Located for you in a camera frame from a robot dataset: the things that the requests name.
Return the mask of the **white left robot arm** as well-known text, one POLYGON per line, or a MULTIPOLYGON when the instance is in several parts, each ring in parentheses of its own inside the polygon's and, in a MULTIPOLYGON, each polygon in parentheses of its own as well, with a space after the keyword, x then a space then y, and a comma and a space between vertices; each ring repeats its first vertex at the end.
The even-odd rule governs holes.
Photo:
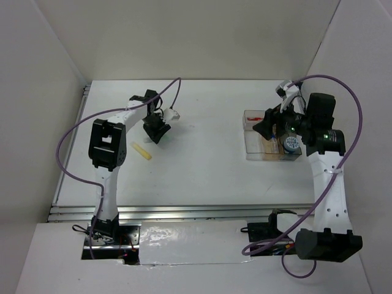
POLYGON ((164 113, 157 111, 161 97, 148 89, 144 96, 134 95, 127 109, 108 119, 96 119, 92 124, 88 156, 92 160, 96 180, 104 189, 97 192, 98 202, 91 220, 92 233, 99 234, 107 244, 121 237, 117 200, 117 182, 120 166, 127 156, 127 132, 139 121, 152 142, 157 144, 171 129, 164 113))

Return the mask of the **yellow translucent highlighter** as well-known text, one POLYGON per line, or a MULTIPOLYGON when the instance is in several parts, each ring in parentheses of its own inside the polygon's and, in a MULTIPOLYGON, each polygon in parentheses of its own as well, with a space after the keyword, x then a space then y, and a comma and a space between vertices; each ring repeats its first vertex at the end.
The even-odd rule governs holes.
POLYGON ((141 155, 146 160, 152 159, 152 155, 149 152, 147 152, 147 150, 142 148, 139 144, 137 144, 136 142, 132 142, 130 145, 137 153, 139 153, 139 155, 141 155))

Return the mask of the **red ballpoint pen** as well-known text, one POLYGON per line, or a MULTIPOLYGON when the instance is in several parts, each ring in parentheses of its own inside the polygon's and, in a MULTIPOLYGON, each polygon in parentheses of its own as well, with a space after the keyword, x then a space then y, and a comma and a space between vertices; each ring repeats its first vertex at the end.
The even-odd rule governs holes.
POLYGON ((262 117, 248 117, 246 118, 248 122, 252 122, 252 123, 256 123, 258 121, 262 121, 263 118, 262 117))

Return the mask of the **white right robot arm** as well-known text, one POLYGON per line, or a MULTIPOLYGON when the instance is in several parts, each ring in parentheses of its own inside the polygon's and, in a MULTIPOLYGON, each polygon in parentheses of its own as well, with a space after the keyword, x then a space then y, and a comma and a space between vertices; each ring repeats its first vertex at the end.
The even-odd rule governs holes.
POLYGON ((343 164, 349 153, 343 132, 333 128, 336 100, 315 92, 304 113, 297 113, 292 104, 296 95, 282 90, 278 94, 282 103, 267 109, 253 130, 265 139, 288 133, 301 137, 314 182, 315 203, 309 210, 314 222, 306 228, 303 217, 289 226, 276 219, 268 224, 268 235, 280 240, 294 233, 296 254, 302 260, 342 263, 362 249, 363 239, 354 234, 347 212, 343 164))

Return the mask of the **green translucent highlighter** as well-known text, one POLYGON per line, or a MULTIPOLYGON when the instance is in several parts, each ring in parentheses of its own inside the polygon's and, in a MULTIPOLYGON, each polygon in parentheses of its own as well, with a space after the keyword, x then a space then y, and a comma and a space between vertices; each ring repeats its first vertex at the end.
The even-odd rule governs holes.
POLYGON ((144 142, 144 143, 153 143, 154 141, 153 141, 152 139, 150 139, 149 137, 145 137, 145 138, 143 139, 143 142, 144 142))

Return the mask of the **clear blue cap glue bottle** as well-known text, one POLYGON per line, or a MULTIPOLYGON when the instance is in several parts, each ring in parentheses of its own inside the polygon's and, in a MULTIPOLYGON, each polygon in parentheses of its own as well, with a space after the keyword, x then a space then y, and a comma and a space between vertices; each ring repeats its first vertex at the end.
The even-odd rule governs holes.
POLYGON ((279 154, 279 144, 276 137, 273 135, 270 139, 271 153, 279 154))

